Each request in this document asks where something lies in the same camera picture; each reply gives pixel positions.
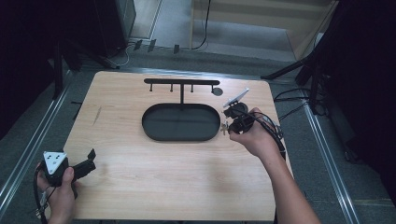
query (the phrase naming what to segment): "human hand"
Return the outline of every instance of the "human hand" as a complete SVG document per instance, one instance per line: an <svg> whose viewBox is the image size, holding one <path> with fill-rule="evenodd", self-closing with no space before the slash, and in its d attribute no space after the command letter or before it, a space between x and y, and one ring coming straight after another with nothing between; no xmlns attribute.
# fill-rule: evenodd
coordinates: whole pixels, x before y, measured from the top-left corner
<svg viewBox="0 0 396 224"><path fill-rule="evenodd" d="M249 113L265 122L259 108L255 107ZM258 121L254 121L253 126L246 133L239 134L230 131L230 139L242 144L247 151L260 159L279 154L274 138L265 131Z"/></svg>
<svg viewBox="0 0 396 224"><path fill-rule="evenodd" d="M64 224L72 221L76 209L75 196L71 187L73 178L74 170L72 167L68 167L64 171L62 185L53 191L53 187L49 187L50 184L44 177L44 172L40 171L37 177L37 185L50 196L49 207L51 216L49 218L49 223Z"/></svg>

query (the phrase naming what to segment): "black horizontal bar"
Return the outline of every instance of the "black horizontal bar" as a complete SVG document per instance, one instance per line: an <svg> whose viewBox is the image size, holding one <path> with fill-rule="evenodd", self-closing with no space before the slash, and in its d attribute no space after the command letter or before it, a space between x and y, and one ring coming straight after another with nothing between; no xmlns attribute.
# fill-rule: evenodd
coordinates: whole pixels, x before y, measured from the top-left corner
<svg viewBox="0 0 396 224"><path fill-rule="evenodd" d="M187 85L209 85L217 86L218 80L201 80L201 79L172 79L172 78L145 78L147 84L187 84Z"/></svg>

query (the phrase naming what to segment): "person's left hand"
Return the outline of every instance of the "person's left hand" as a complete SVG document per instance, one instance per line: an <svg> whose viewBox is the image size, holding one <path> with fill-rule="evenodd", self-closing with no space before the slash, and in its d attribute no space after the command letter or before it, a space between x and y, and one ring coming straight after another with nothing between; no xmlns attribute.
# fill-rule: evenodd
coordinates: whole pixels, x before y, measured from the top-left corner
<svg viewBox="0 0 396 224"><path fill-rule="evenodd" d="M72 190L72 180L74 178L74 170L68 167L64 171L62 185L53 191L53 187L49 187L49 182L44 177L44 171L40 171L37 177L37 185L42 191L47 192L49 197L49 207L51 215L49 223L70 223L74 217L76 204L75 196Z"/></svg>

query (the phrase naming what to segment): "gray carpet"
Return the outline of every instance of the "gray carpet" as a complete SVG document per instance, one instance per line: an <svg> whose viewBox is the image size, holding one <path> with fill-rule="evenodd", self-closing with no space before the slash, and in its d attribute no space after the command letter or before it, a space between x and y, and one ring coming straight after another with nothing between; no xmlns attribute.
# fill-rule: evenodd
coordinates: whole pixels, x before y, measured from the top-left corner
<svg viewBox="0 0 396 224"><path fill-rule="evenodd" d="M135 71L136 68L167 69L176 71L207 72L216 75L229 74L228 77L260 79L290 64L254 58L242 58L218 54L182 50L173 54L172 49L155 49L148 53L142 46L140 50L129 49L131 59L120 68L120 71ZM73 126L73 117L78 112L78 105L72 101L82 102L90 87L92 78L97 71L105 70L91 60L83 59L83 67L79 72L72 73L72 82L65 96L59 113L52 122L33 162L19 185L1 223L39 223L35 213L32 180L36 164L41 160L45 150L60 150ZM112 58L112 61L123 63L123 53ZM270 82L273 95L296 88L293 78L298 71L293 71L280 79ZM39 121L44 116L51 102L53 86L49 86L36 102L14 125L9 134L0 141L0 158L2 172L0 183L4 185L16 162L33 135ZM276 111L282 116L300 105L301 101L276 103ZM378 175L364 164L356 165L345 161L342 146L332 127L330 120L319 117L322 131L337 166L346 182L351 198L355 204L361 223L396 223L396 211L382 187ZM337 200L326 166L318 150L318 144L303 110L288 116L281 121L285 134L286 147L295 179L306 198L312 204L323 223L347 223L341 206ZM75 220L74 223L99 223L99 220ZM155 221L122 221L121 223L157 223Z"/></svg>

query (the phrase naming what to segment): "black tray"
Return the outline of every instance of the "black tray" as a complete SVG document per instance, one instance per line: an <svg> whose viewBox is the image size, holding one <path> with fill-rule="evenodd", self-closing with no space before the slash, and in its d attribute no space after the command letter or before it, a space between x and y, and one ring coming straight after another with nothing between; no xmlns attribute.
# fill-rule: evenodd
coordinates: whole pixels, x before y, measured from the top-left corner
<svg viewBox="0 0 396 224"><path fill-rule="evenodd" d="M146 110L142 125L156 141L206 141L219 132L220 117L210 105L157 104Z"/></svg>

